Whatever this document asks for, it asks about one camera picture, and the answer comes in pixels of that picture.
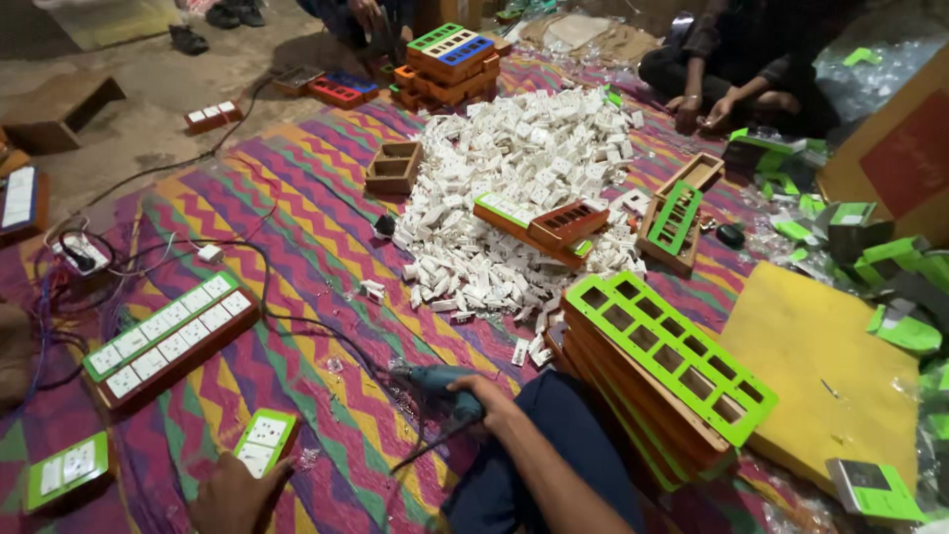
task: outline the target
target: cardboard box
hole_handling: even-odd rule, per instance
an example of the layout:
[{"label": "cardboard box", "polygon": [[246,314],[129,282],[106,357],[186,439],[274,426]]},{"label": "cardboard box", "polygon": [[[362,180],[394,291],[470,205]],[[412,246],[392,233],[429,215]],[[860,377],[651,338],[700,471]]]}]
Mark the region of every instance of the cardboard box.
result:
[{"label": "cardboard box", "polygon": [[949,47],[844,143],[818,173],[829,200],[877,202],[896,238],[949,245]]}]

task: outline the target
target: dark blue pants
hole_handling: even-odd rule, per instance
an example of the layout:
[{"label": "dark blue pants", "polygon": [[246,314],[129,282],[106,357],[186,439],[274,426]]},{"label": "dark blue pants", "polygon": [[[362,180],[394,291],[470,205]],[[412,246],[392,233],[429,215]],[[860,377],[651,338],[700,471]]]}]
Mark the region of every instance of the dark blue pants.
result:
[{"label": "dark blue pants", "polygon": [[[639,494],[581,390],[566,374],[544,372],[524,386],[514,403],[580,478],[633,529],[644,532]],[[456,534],[507,534],[520,524],[529,532],[549,531],[508,453],[493,438],[478,452],[442,511]]]}]

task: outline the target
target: concrete floor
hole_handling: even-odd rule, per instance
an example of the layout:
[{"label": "concrete floor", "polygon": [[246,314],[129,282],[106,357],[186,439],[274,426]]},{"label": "concrete floor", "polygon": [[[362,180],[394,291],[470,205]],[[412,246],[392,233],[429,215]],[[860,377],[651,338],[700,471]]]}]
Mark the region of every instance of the concrete floor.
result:
[{"label": "concrete floor", "polygon": [[[263,10],[263,28],[222,30],[203,20],[192,28],[207,38],[211,49],[189,57],[171,48],[165,34],[96,52],[46,61],[0,62],[0,115],[11,96],[29,92],[48,78],[80,68],[105,68],[114,73],[128,96],[110,103],[80,132],[79,150],[36,158],[52,178],[50,222],[83,206],[104,188],[143,169],[190,159],[214,145],[224,128],[191,137],[186,112],[236,99],[255,78],[271,68],[296,64],[321,68],[353,68],[352,54],[340,47],[319,20],[294,0],[270,0]],[[228,145],[251,138],[268,127],[296,122],[316,112],[314,99],[288,99],[265,87],[253,113]],[[113,193],[118,197],[143,187],[162,174],[149,175]]]}]

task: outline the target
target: sitting person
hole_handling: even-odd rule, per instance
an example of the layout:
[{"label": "sitting person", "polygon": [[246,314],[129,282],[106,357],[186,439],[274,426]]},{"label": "sitting person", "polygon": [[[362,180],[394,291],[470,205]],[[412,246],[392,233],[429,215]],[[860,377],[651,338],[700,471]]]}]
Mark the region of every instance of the sitting person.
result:
[{"label": "sitting person", "polygon": [[[814,82],[817,54],[863,0],[709,0],[681,48],[653,50],[640,77],[672,100],[676,130],[723,133],[748,122],[824,138],[840,119]],[[698,121],[707,114],[705,121]]]},{"label": "sitting person", "polygon": [[322,20],[341,43],[357,51],[366,49],[367,32],[373,36],[373,48],[378,53],[387,51],[388,44],[378,42],[385,35],[380,6],[385,7],[389,28],[398,35],[400,44],[404,46],[413,39],[415,0],[297,0],[297,4]]}]

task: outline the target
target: yellow foam sheet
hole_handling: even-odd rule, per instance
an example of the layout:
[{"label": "yellow foam sheet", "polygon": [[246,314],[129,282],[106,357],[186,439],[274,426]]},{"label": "yellow foam sheet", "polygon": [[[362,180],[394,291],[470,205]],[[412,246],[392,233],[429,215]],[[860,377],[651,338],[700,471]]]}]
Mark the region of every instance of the yellow foam sheet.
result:
[{"label": "yellow foam sheet", "polygon": [[855,296],[762,262],[718,340],[780,399],[749,446],[831,495],[834,457],[892,465],[915,493],[918,403],[898,387],[915,388],[917,360],[868,334],[872,315]]}]

